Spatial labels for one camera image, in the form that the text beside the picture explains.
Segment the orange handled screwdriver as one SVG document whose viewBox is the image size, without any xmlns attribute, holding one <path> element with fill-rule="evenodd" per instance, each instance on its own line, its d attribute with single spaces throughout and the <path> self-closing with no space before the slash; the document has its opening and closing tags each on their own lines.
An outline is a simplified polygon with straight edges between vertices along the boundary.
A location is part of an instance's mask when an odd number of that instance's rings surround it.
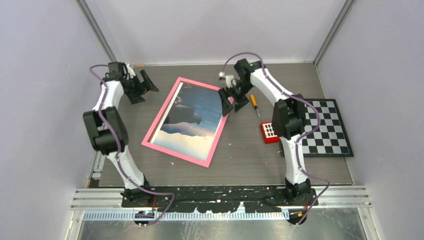
<svg viewBox="0 0 424 240">
<path fill-rule="evenodd" d="M 256 101 L 255 96 L 253 94 L 251 94 L 249 97 L 250 97 L 250 101 L 252 103 L 252 106 L 255 109 L 256 113 L 257 113 L 257 116 L 260 117 L 261 115 L 259 113 L 259 109 L 258 109 L 258 105 L 257 105 L 257 101 Z"/>
</svg>

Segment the landscape photo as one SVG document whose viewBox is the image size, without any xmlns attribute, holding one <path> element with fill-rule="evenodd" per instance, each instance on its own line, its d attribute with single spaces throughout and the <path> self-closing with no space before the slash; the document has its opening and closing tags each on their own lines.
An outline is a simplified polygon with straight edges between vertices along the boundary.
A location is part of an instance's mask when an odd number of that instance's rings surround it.
<svg viewBox="0 0 424 240">
<path fill-rule="evenodd" d="M 222 119 L 217 90 L 181 81 L 149 141 L 197 162 L 207 162 Z"/>
</svg>

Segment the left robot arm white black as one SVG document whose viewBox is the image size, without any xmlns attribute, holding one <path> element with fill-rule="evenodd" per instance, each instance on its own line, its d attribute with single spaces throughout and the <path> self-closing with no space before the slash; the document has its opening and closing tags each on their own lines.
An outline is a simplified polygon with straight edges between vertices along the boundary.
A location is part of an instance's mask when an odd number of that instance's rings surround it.
<svg viewBox="0 0 424 240">
<path fill-rule="evenodd" d="M 131 104 L 145 101 L 143 95 L 158 92 L 145 70 L 138 76 L 130 64 L 110 62 L 108 71 L 99 77 L 101 93 L 95 106 L 83 113 L 83 122 L 92 148 L 109 159 L 124 183 L 121 193 L 124 200 L 148 207 L 154 199 L 150 184 L 139 170 L 130 153 L 129 132 L 122 120 L 118 107 L 126 96 Z"/>
</svg>

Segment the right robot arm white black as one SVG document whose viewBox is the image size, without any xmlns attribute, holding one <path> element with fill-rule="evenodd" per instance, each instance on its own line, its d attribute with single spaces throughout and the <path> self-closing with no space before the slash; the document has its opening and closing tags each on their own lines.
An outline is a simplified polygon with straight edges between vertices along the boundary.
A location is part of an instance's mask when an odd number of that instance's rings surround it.
<svg viewBox="0 0 424 240">
<path fill-rule="evenodd" d="M 239 111 L 249 103 L 247 93 L 258 88 L 273 106 L 271 126 L 283 147 L 286 164 L 284 197 L 299 205 L 311 192 L 311 181 L 305 173 L 300 137 L 305 133 L 306 102 L 300 94 L 285 89 L 261 61 L 249 63 L 245 58 L 234 65 L 238 77 L 220 71 L 218 78 L 225 87 L 218 90 L 222 115 Z"/>
</svg>

